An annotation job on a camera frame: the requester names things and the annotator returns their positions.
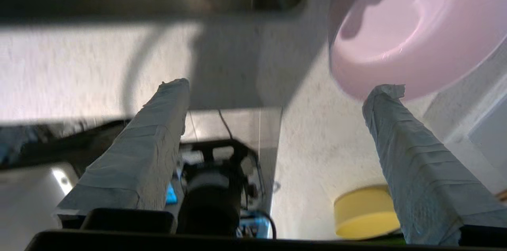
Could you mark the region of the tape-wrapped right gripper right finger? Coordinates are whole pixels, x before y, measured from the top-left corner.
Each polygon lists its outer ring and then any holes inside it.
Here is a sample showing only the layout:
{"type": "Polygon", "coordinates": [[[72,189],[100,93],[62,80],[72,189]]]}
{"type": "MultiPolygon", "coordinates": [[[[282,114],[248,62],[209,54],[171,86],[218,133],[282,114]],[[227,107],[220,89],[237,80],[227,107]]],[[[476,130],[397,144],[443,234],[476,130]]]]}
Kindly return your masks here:
{"type": "Polygon", "coordinates": [[[507,246],[507,206],[413,116],[403,97],[404,85],[378,85],[362,113],[406,242],[507,246]]]}

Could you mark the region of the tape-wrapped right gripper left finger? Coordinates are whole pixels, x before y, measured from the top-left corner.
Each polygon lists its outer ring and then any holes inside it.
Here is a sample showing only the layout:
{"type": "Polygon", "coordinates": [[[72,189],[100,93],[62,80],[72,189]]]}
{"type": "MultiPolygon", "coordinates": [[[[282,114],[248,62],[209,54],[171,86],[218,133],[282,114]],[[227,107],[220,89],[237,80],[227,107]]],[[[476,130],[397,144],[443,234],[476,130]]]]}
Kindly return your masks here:
{"type": "Polygon", "coordinates": [[[59,226],[78,229],[78,224],[96,208],[163,210],[189,103],[186,78],[161,83],[60,201],[53,213],[59,226]]]}

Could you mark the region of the pink bowl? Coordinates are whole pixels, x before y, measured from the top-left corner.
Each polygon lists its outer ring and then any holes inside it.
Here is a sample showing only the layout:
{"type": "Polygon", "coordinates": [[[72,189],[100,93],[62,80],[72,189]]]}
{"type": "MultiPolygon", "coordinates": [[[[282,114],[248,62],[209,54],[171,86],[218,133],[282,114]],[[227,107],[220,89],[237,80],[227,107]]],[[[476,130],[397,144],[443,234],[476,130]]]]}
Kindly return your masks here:
{"type": "Polygon", "coordinates": [[[440,91],[507,40],[507,0],[332,0],[329,15],[331,75],[358,101],[382,84],[440,91]]]}

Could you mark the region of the yellow round sponge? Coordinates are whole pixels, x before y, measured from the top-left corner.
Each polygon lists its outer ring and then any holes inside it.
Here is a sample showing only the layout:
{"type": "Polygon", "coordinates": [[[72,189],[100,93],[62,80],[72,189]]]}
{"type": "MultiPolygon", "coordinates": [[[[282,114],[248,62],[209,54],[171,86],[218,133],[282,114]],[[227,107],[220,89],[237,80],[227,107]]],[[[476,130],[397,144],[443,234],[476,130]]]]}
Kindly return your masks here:
{"type": "Polygon", "coordinates": [[[387,185],[358,188],[333,203],[335,234],[342,240],[369,240],[400,229],[387,185]]]}

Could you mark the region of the robot wheeled base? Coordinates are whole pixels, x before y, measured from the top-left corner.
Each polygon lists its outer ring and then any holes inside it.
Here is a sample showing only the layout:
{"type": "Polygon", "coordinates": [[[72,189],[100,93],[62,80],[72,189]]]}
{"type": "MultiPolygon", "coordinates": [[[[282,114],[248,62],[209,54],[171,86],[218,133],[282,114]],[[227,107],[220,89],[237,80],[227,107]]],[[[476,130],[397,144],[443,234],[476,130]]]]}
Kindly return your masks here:
{"type": "Polygon", "coordinates": [[[256,151],[237,139],[180,144],[181,234],[277,238],[256,151]]]}

